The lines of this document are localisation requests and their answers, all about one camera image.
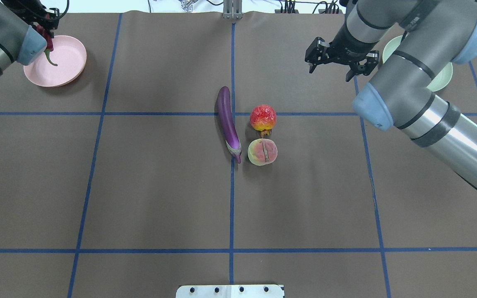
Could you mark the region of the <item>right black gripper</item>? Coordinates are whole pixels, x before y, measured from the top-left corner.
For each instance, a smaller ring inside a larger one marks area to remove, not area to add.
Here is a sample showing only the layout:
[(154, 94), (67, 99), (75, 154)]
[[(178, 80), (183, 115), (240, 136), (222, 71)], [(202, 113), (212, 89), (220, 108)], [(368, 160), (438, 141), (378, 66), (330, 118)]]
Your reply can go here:
[(346, 74), (346, 82), (355, 76), (368, 76), (379, 63), (379, 51), (370, 50), (365, 53), (353, 53), (346, 48), (336, 48), (335, 42), (326, 43), (317, 36), (305, 51), (304, 61), (309, 65), (309, 73), (312, 74), (319, 65), (336, 63), (349, 67)]

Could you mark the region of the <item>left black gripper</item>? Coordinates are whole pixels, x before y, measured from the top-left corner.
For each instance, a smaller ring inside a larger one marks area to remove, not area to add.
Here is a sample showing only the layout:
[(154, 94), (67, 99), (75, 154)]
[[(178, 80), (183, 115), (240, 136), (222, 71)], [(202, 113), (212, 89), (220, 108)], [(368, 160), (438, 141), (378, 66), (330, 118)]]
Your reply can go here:
[(58, 8), (46, 8), (39, 0), (12, 0), (11, 12), (25, 23), (41, 25), (48, 31), (57, 30), (61, 19)]

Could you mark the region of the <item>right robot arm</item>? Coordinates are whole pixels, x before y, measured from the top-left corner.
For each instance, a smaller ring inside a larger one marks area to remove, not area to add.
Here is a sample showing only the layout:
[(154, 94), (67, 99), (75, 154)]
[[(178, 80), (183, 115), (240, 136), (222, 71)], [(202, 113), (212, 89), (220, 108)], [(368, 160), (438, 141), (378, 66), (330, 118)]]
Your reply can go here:
[(378, 64), (373, 48), (399, 25), (405, 39), (352, 102), (352, 109), (386, 131), (396, 127), (477, 190), (477, 124), (429, 89), (449, 63), (477, 57), (475, 0), (343, 0), (346, 17), (333, 41), (317, 37), (305, 53), (316, 66), (350, 67), (346, 81)]

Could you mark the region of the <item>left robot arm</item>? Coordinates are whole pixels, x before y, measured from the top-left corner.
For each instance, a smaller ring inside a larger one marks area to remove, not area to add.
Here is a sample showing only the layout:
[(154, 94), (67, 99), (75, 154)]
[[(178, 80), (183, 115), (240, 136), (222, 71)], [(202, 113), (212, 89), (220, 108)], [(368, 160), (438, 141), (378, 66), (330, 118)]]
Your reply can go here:
[(15, 62), (27, 66), (52, 50), (67, 12), (39, 0), (0, 0), (0, 76)]

